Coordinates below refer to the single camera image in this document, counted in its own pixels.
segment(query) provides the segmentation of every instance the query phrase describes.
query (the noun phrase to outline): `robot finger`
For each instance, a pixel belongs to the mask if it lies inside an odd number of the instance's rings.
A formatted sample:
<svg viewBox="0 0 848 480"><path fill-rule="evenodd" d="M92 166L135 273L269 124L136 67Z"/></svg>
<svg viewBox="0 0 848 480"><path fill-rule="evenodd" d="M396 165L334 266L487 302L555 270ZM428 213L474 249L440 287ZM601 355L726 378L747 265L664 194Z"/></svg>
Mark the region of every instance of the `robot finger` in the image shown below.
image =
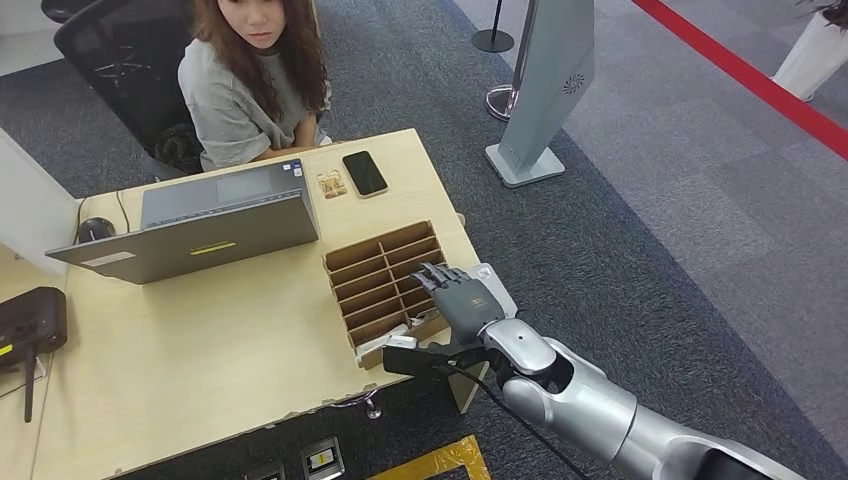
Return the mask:
<svg viewBox="0 0 848 480"><path fill-rule="evenodd" d="M418 281L418 283L420 283L421 286L424 287L424 289L428 292L432 292L433 290L438 288L438 285L436 285L435 282L431 281L421 272L410 273L409 276Z"/></svg>
<svg viewBox="0 0 848 480"><path fill-rule="evenodd" d="M448 280L459 282L462 279L462 276L459 274L460 271L455 268L441 268L441 270L442 273L444 273L445 276L448 277Z"/></svg>
<svg viewBox="0 0 848 480"><path fill-rule="evenodd" d="M433 280L436 281L436 285L442 287L445 283L447 283L448 276L445 274L445 269L426 262L422 263L421 266L424 267L424 270L427 271L431 277L433 277Z"/></svg>
<svg viewBox="0 0 848 480"><path fill-rule="evenodd" d="M471 277L469 277L469 276L468 276L468 274L467 274L467 273L465 273L465 271L464 271L464 270L461 270L461 269L459 269L459 268L451 268L451 269L449 270L449 272L452 272L452 273L454 273L454 274L457 276L457 279L456 279L457 281L460 281L460 280L471 280Z"/></svg>

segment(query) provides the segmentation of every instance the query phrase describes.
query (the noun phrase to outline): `white planter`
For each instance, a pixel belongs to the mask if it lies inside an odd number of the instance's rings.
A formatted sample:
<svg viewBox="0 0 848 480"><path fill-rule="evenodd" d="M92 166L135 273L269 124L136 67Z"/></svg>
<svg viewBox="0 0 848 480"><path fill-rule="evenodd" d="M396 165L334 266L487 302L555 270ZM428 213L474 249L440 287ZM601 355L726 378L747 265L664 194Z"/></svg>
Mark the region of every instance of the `white planter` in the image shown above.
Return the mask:
<svg viewBox="0 0 848 480"><path fill-rule="evenodd" d="M809 100L846 60L848 31L828 25L821 12L816 12L772 80L796 97Z"/></svg>

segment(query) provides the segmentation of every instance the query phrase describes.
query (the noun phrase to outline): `red line on floor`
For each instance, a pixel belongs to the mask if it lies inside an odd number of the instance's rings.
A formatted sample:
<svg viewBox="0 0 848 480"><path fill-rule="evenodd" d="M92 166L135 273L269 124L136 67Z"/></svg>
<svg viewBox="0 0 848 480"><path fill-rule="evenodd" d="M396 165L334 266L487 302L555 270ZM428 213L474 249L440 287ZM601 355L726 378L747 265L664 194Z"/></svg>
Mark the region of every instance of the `red line on floor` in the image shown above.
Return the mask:
<svg viewBox="0 0 848 480"><path fill-rule="evenodd" d="M848 130L772 82L659 0L632 1L751 93L848 160Z"/></svg>

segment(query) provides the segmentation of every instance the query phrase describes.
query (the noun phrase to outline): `speaker grille logo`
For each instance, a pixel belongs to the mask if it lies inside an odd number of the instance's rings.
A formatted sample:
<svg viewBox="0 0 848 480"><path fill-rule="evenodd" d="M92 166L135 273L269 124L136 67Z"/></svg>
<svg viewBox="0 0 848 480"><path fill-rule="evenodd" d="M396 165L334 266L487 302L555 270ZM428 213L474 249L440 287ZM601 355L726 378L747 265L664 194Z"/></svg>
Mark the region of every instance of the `speaker grille logo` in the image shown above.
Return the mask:
<svg viewBox="0 0 848 480"><path fill-rule="evenodd" d="M580 87L582 87L585 82L586 77L584 77L582 73L575 73L568 77L568 80L565 81L565 85L562 86L562 91L565 92L566 95L573 95L580 90Z"/></svg>

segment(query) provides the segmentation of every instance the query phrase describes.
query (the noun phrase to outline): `black office chair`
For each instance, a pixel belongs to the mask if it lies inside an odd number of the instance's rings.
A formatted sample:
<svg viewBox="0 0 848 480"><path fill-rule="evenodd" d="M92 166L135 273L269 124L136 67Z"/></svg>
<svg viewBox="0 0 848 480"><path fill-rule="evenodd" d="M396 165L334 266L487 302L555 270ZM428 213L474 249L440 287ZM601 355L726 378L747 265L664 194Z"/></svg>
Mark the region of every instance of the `black office chair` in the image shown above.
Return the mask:
<svg viewBox="0 0 848 480"><path fill-rule="evenodd" d="M144 169L162 180L201 171L177 80L190 19L189 0L97 0L53 39L144 147Z"/></svg>

